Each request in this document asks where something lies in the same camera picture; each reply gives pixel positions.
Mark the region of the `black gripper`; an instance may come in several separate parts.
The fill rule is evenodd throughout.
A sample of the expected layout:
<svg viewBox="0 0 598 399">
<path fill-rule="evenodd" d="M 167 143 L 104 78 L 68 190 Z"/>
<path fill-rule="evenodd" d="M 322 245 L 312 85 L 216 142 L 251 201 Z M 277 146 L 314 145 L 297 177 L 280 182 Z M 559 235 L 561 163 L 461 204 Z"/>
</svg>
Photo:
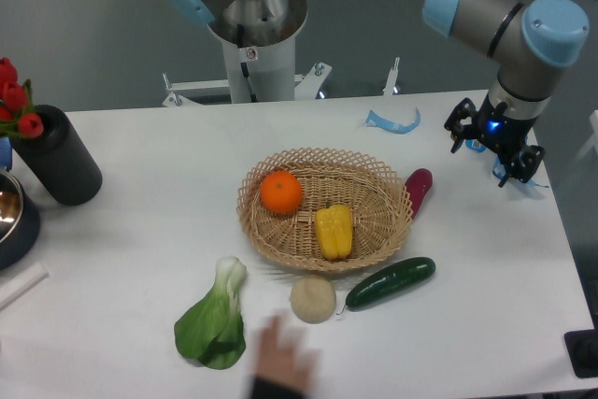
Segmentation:
<svg viewBox="0 0 598 399">
<path fill-rule="evenodd" d="M 505 90 L 488 90 L 479 111 L 470 98 L 464 98 L 444 124 L 452 140 L 450 152 L 456 153 L 464 141 L 480 137 L 504 168 L 504 174 L 498 176 L 500 188 L 511 178 L 528 183 L 545 156 L 543 147 L 527 143 L 527 135 L 539 115 L 539 101 Z"/>
</svg>

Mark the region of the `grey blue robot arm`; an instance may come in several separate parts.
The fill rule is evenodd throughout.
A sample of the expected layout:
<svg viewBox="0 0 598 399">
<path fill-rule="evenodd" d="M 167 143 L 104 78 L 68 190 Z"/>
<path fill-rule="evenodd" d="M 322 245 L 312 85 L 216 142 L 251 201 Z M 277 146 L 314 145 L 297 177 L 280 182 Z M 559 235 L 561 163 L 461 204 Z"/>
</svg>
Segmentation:
<svg viewBox="0 0 598 399">
<path fill-rule="evenodd" d="M 529 182 L 545 151 L 527 135 L 563 74 L 577 61 L 590 31 L 585 11 L 571 0 L 424 0 L 424 22 L 499 65 L 481 106 L 463 99 L 444 127 L 457 151 L 475 140 L 496 154 L 499 183 Z"/>
</svg>

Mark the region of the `blurred human hand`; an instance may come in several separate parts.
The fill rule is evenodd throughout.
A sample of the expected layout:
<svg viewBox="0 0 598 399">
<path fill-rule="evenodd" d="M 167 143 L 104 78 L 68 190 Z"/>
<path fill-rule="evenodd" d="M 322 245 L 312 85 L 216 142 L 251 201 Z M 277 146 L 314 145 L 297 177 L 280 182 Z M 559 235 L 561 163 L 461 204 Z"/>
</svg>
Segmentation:
<svg viewBox="0 0 598 399">
<path fill-rule="evenodd" d="M 320 367 L 320 351 L 305 348 L 304 332 L 285 330 L 285 317 L 272 316 L 259 333 L 252 398 L 307 398 Z"/>
</svg>

